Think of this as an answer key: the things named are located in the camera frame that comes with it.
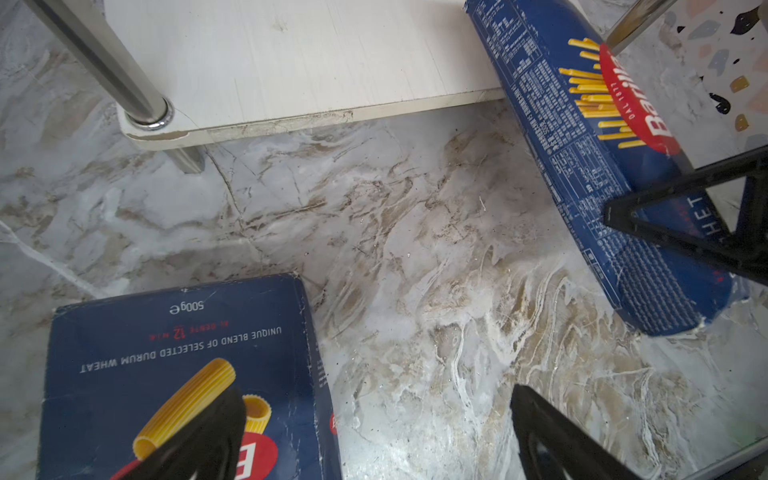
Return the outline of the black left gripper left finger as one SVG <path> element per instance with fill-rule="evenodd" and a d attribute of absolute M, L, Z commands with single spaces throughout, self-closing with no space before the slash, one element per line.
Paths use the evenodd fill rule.
<path fill-rule="evenodd" d="M 228 388 L 150 456 L 119 473 L 121 479 L 233 479 L 246 407 Z"/>

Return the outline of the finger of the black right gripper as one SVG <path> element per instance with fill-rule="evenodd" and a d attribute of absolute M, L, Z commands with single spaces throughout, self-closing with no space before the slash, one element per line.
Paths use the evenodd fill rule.
<path fill-rule="evenodd" d="M 707 190 L 743 180 L 736 227 Z M 761 146 L 608 201 L 603 223 L 719 270 L 767 283 L 767 148 Z"/>

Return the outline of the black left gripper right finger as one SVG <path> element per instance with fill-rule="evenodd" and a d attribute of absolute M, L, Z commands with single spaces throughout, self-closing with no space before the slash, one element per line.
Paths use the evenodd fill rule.
<path fill-rule="evenodd" d="M 527 479 L 637 477 L 531 387 L 514 386 L 510 410 Z"/>

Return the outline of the blue Barilla rigatoni box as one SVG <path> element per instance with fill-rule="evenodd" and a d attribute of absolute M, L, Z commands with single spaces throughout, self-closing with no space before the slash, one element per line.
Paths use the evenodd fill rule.
<path fill-rule="evenodd" d="M 45 369 L 36 475 L 143 474 L 229 394 L 238 479 L 338 479 L 331 394 L 302 281 L 290 274 L 60 308 Z"/>

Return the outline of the blue Barilla spaghetti box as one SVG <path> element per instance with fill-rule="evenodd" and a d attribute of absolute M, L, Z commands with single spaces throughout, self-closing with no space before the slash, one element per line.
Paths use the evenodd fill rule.
<path fill-rule="evenodd" d="M 679 177 L 689 160 L 648 97 L 568 1 L 465 5 L 555 204 L 610 304 L 666 336 L 747 296 L 732 274 L 605 225 L 604 205 Z"/>

